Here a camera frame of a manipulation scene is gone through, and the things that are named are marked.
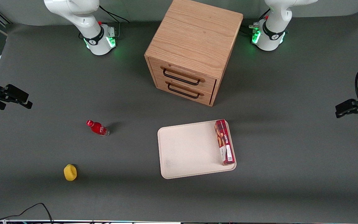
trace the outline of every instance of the red bottle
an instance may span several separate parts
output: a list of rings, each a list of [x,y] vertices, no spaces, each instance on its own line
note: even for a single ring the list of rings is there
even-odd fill
[[[91,130],[100,136],[106,137],[110,134],[110,131],[105,126],[101,125],[101,123],[99,122],[93,122],[91,120],[88,120],[86,122],[86,125],[91,127]]]

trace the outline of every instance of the black metal handle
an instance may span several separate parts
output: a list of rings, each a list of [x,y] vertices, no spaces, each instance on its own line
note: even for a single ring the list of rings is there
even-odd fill
[[[176,93],[185,95],[185,96],[187,96],[187,97],[190,97],[190,98],[193,98],[193,99],[197,99],[197,98],[200,96],[199,93],[197,94],[197,96],[192,96],[192,95],[189,95],[189,94],[187,94],[187,93],[184,93],[184,92],[178,91],[178,90],[176,90],[176,89],[170,88],[170,86],[171,86],[171,84],[168,83],[168,89],[169,89],[170,91],[173,91],[173,92],[176,92]]]
[[[173,79],[175,79],[177,81],[181,81],[181,82],[184,82],[184,83],[187,83],[187,84],[190,84],[190,85],[194,85],[194,86],[196,86],[196,85],[198,85],[200,83],[200,79],[197,82],[189,82],[187,80],[184,80],[184,79],[172,76],[172,75],[168,75],[168,74],[165,73],[166,71],[167,71],[167,69],[164,68],[164,71],[162,73],[168,78],[173,78]]]

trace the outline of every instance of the white tray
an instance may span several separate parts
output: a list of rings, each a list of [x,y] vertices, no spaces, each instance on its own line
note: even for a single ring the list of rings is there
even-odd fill
[[[158,130],[159,163],[165,179],[230,171],[235,163],[223,166],[216,138],[215,121],[163,127]],[[226,122],[230,142],[229,125]]]

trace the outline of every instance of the yellow sponge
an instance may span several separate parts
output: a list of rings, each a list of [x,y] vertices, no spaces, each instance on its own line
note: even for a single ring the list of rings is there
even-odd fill
[[[77,169],[72,164],[68,164],[64,168],[63,172],[64,172],[64,177],[68,181],[73,181],[77,177]]]

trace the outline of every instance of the red bottle cap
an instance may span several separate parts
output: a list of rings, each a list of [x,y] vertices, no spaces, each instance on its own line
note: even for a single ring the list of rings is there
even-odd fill
[[[88,125],[88,126],[90,126],[90,127],[92,127],[94,124],[95,124],[95,122],[93,122],[93,121],[91,121],[91,120],[88,120],[88,121],[86,122],[86,125]]]

